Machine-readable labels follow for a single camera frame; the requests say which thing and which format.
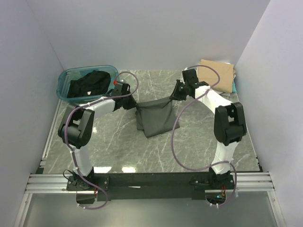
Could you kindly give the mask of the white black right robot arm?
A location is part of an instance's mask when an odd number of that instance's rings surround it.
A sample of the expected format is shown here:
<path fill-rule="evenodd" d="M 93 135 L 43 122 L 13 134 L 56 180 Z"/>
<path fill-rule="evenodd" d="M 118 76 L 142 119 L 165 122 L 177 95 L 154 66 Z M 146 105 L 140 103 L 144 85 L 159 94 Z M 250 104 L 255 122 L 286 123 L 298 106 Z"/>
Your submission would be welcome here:
<path fill-rule="evenodd" d="M 177 116 L 170 139 L 171 151 L 176 162 L 189 171 L 203 171 L 209 168 L 213 173 L 208 176 L 208 184 L 214 189 L 218 189 L 224 184 L 224 176 L 234 168 L 232 158 L 235 149 L 243 136 L 247 133 L 244 108 L 240 102 L 231 102 L 204 82 L 183 83 L 177 80 L 175 88 L 170 96 L 171 100 L 183 101 L 188 96 L 193 100 L 187 104 Z M 201 102 L 214 114 L 214 136 L 217 140 L 215 156 L 212 163 L 202 168 L 192 168 L 183 165 L 177 158 L 174 150 L 174 134 L 178 121 L 183 112 L 194 102 Z"/>

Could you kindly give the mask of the grey t-shirt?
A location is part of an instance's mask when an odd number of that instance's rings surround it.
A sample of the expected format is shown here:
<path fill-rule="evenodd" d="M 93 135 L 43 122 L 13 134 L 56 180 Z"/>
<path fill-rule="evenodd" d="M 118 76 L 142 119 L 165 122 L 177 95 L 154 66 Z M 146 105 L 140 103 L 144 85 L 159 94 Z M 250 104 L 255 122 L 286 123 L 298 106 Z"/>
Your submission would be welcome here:
<path fill-rule="evenodd" d="M 138 103 L 135 111 L 137 130 L 143 131 L 146 138 L 171 131 L 176 120 L 172 104 L 169 97 Z"/>

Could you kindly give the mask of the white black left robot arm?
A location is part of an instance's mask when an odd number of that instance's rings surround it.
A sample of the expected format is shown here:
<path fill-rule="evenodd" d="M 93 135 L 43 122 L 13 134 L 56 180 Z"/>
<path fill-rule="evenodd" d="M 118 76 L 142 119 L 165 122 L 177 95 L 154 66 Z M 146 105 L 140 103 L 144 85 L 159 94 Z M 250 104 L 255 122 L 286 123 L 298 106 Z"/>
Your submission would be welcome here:
<path fill-rule="evenodd" d="M 121 107 L 125 110 L 136 107 L 130 85 L 114 81 L 114 88 L 108 95 L 81 105 L 68 105 L 58 129 L 58 135 L 69 149 L 73 161 L 73 180 L 84 189 L 95 186 L 94 167 L 87 151 L 93 131 L 94 120 Z"/>

